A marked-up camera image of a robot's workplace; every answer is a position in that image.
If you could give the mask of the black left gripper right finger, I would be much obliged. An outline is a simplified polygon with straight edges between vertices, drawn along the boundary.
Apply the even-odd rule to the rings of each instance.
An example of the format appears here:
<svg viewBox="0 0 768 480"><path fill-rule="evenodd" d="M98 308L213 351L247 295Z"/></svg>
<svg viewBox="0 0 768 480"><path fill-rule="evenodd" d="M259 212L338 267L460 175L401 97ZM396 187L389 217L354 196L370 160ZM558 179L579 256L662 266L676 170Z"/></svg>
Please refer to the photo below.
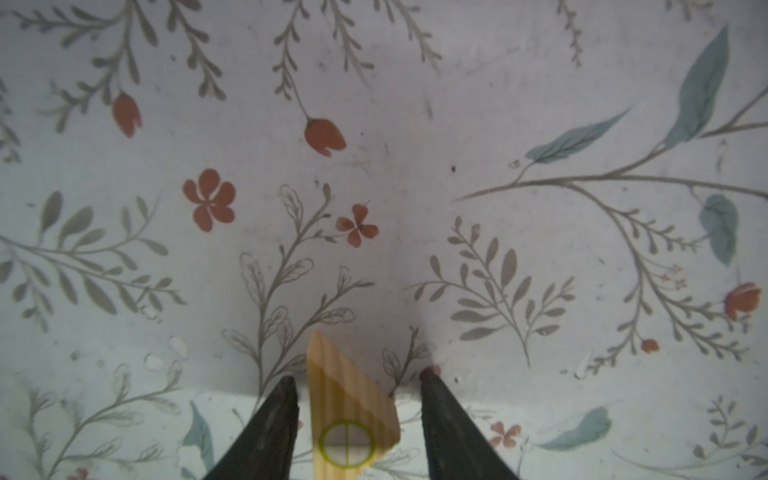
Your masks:
<svg viewBox="0 0 768 480"><path fill-rule="evenodd" d="M432 368L420 374L422 427L432 480L517 480Z"/></svg>

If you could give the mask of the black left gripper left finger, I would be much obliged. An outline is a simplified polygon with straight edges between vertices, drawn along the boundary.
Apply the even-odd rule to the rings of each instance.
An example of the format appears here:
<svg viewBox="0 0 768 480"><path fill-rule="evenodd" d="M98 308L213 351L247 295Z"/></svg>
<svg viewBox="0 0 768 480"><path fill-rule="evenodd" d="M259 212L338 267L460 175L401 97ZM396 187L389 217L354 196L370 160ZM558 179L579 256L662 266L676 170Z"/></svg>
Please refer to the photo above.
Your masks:
<svg viewBox="0 0 768 480"><path fill-rule="evenodd" d="M296 382L292 376L286 376L205 479L289 479L298 421Z"/></svg>

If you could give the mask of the natural wood triangle block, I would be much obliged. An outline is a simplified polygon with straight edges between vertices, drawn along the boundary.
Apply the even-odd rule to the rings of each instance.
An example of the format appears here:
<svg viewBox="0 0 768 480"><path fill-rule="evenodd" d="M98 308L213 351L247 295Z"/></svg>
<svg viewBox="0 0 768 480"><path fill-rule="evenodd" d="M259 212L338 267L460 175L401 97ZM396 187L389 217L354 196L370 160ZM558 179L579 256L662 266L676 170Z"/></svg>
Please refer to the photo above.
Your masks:
<svg viewBox="0 0 768 480"><path fill-rule="evenodd" d="M401 440L394 400L321 332L307 350L316 479L356 479Z"/></svg>

